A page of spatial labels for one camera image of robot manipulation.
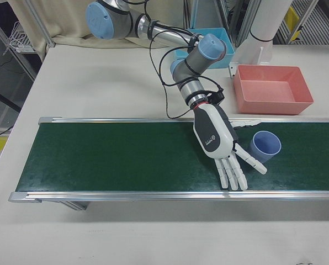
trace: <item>blue plastic bin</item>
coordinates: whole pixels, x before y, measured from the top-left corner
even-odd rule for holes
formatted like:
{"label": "blue plastic bin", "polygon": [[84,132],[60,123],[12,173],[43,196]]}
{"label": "blue plastic bin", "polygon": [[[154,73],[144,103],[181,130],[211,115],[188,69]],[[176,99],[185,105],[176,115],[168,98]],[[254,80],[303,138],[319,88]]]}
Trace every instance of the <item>blue plastic bin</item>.
{"label": "blue plastic bin", "polygon": [[[229,64],[232,60],[233,55],[235,54],[235,51],[232,47],[230,38],[227,35],[227,32],[224,28],[207,28],[207,29],[189,29],[193,33],[200,33],[203,35],[206,35],[208,33],[214,34],[216,37],[218,37],[220,40],[222,40],[226,44],[226,55],[221,60],[214,64],[212,64],[209,69],[214,68],[228,68]],[[176,50],[174,51],[174,59],[184,59],[188,56],[188,53],[182,50]]]}

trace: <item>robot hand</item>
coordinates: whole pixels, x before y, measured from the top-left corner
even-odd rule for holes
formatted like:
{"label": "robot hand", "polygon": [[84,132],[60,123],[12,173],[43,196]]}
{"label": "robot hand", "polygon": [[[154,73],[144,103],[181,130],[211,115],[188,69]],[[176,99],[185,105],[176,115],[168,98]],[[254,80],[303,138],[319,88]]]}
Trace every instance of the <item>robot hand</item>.
{"label": "robot hand", "polygon": [[[267,169],[259,161],[238,144],[238,137],[227,115],[218,105],[212,105],[207,102],[198,104],[194,108],[194,115],[195,135],[206,155],[215,160],[223,188],[228,188],[229,182],[233,190],[237,190],[238,185],[242,190],[248,188],[246,177],[236,155],[261,174],[267,172]],[[233,126],[255,124],[233,123]]]}

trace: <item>blue cup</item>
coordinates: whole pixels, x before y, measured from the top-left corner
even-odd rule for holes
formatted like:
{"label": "blue cup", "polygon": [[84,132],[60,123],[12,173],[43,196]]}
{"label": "blue cup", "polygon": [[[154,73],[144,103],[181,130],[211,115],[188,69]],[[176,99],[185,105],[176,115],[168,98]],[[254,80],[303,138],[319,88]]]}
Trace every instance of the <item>blue cup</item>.
{"label": "blue cup", "polygon": [[269,131],[259,131],[254,134],[248,153],[260,163],[265,163],[281,150],[280,139]]}

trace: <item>beige curtain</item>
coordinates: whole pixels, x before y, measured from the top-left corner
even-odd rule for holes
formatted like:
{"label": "beige curtain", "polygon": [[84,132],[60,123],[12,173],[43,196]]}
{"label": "beige curtain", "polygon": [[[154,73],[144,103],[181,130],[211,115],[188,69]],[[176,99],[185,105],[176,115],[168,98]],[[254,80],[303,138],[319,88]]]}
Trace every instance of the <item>beige curtain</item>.
{"label": "beige curtain", "polygon": [[[43,60],[47,52],[46,41],[25,1],[8,0],[8,2],[26,31],[34,49]],[[147,40],[134,38],[123,40],[99,40],[95,38],[91,35],[85,20],[86,6],[91,2],[92,0],[32,0],[39,17],[57,44],[94,48],[131,48],[149,45]],[[143,5],[131,6],[131,8],[139,12],[144,11]],[[177,27],[183,25],[183,1],[181,0],[150,0],[147,4],[147,11],[153,19],[158,19],[165,24]]]}

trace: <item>aluminum frame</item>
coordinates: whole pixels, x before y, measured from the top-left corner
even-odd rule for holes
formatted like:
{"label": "aluminum frame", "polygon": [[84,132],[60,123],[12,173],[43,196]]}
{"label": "aluminum frame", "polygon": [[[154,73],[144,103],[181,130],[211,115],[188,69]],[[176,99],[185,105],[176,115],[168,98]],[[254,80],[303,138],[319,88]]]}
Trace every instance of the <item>aluminum frame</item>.
{"label": "aluminum frame", "polygon": [[[323,118],[237,118],[232,121],[261,120],[262,122],[314,122],[329,123]],[[54,118],[42,117],[41,123],[177,123],[193,122],[191,118],[169,119],[104,119],[104,118]],[[212,191],[212,192],[12,192],[9,202],[42,203],[58,202],[74,210],[86,210],[89,202],[133,202],[133,201],[173,201],[173,200],[329,200],[328,190],[246,190],[246,191]]]}

